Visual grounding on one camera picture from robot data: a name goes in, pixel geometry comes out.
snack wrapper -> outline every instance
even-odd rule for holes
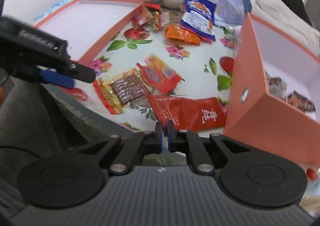
[[[216,4],[209,0],[186,0],[186,12],[182,16],[181,25],[216,41],[214,35],[214,10]]]
[[[167,25],[164,32],[165,36],[169,39],[179,39],[186,43],[195,43],[200,45],[200,38],[195,33],[178,25]]]
[[[146,67],[137,63],[141,70],[142,79],[149,86],[157,88],[163,94],[174,90],[182,79],[174,69],[156,55],[150,55],[145,59],[145,62],[148,65]]]
[[[162,29],[170,22],[169,14],[165,11],[162,11],[159,4],[144,3],[143,5],[152,15],[152,19],[144,25],[144,28],[157,31]]]
[[[314,103],[296,91],[293,91],[287,96],[287,102],[295,108],[301,110],[303,113],[316,111],[316,106]]]
[[[133,101],[145,100],[152,89],[135,68],[119,76],[99,78],[93,82],[93,87],[111,114],[122,113],[122,107]]]
[[[217,98],[191,100],[166,95],[148,95],[148,102],[164,127],[168,120],[173,121],[177,130],[193,131],[220,128],[226,123],[226,116]]]
[[[144,5],[142,5],[136,10],[132,18],[132,26],[134,29],[137,29],[151,21],[152,18],[153,16],[150,11]]]

metal pivot screw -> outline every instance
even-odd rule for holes
[[[117,172],[117,173],[120,173],[120,172],[123,172],[127,169],[127,166],[124,165],[124,164],[114,164],[110,167],[110,169],[113,171],[113,172]]]
[[[198,170],[200,172],[211,172],[213,170],[213,166],[212,165],[209,165],[209,164],[201,164],[201,165],[198,165]]]

red object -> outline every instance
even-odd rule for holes
[[[220,128],[226,123],[226,116],[217,98],[191,100],[166,95],[148,95],[148,101],[164,127],[168,120],[173,121],[177,130],[193,131]]]
[[[125,38],[132,38],[133,40],[139,40],[139,39],[147,39],[150,33],[144,28],[139,27],[137,29],[130,28],[126,30],[123,35]]]
[[[86,101],[89,99],[88,94],[79,88],[67,89],[61,87],[61,89],[77,101]]]
[[[233,70],[233,58],[225,56],[221,57],[219,60],[221,68],[226,72],[226,73],[232,73]]]
[[[318,179],[318,176],[316,174],[315,171],[313,171],[311,168],[308,168],[306,171],[307,177],[311,180],[311,181],[315,181]]]
[[[141,70],[141,76],[150,86],[157,88],[161,93],[166,94],[175,89],[181,77],[177,73],[171,76],[164,75],[162,71],[155,67],[144,67],[137,63]]]
[[[146,6],[147,8],[161,10],[161,6],[159,4],[144,3],[143,5]]]
[[[141,26],[152,19],[152,14],[150,11],[144,6],[140,6],[134,13],[132,18],[132,25],[134,29],[141,28]]]

green leaf print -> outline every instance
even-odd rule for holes
[[[217,65],[216,65],[216,62],[212,58],[210,58],[209,66],[210,66],[212,74],[214,76],[216,76],[217,75]]]
[[[138,46],[137,46],[136,44],[134,44],[134,43],[128,43],[128,44],[127,44],[127,47],[128,47],[129,49],[137,49],[137,48],[138,48]]]
[[[222,99],[220,97],[217,97],[217,100],[220,104],[222,104]]]
[[[108,47],[107,52],[112,51],[112,50],[118,50],[121,47],[124,47],[125,44],[127,42],[126,41],[122,41],[122,40],[115,40],[111,43],[111,45]]]
[[[218,75],[217,82],[218,82],[218,91],[229,89],[232,83],[231,78],[225,75]]]
[[[151,43],[153,40],[145,40],[145,39],[138,39],[138,40],[133,40],[131,43],[135,44],[147,44]]]

plastic bag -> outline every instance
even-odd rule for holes
[[[214,35],[214,11],[216,5],[208,0],[186,0],[186,12],[181,25],[216,41]]]
[[[224,127],[226,116],[217,98],[191,100],[181,97],[149,95],[148,102],[157,119],[166,127],[172,120],[175,128],[200,131]]]
[[[167,25],[164,32],[165,36],[169,39],[179,39],[186,43],[195,43],[200,45],[200,38],[196,34],[178,25]]]
[[[216,4],[214,21],[217,26],[242,25],[248,12],[251,12],[250,0],[209,0]]]

